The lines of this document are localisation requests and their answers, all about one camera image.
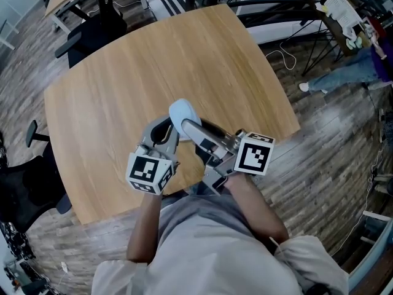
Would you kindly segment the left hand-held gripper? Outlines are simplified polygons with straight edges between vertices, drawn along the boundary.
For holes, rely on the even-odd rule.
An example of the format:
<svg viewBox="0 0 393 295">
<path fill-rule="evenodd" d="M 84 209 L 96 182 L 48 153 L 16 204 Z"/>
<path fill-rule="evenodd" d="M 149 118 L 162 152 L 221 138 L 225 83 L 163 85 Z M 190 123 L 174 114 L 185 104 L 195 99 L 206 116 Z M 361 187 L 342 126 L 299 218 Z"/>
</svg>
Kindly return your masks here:
<svg viewBox="0 0 393 295">
<path fill-rule="evenodd" d="M 169 116 L 162 116 L 147 125 L 136 150 L 129 154 L 126 181 L 136 191 L 162 194 L 176 174 L 179 161 L 176 148 L 179 133 Z"/>
</svg>

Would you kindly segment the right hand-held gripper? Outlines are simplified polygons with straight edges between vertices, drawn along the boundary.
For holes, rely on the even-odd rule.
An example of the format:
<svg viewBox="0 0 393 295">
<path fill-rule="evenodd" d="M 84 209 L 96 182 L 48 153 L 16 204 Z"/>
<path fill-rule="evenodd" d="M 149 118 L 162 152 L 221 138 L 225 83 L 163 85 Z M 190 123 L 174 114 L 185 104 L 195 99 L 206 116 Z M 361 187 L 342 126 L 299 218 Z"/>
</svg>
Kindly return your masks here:
<svg viewBox="0 0 393 295">
<path fill-rule="evenodd" d="M 206 119 L 201 125 L 185 119 L 181 127 L 196 146 L 209 154 L 202 182 L 215 194 L 219 195 L 228 178 L 236 173 L 266 175 L 274 138 L 243 129 L 232 135 Z"/>
</svg>

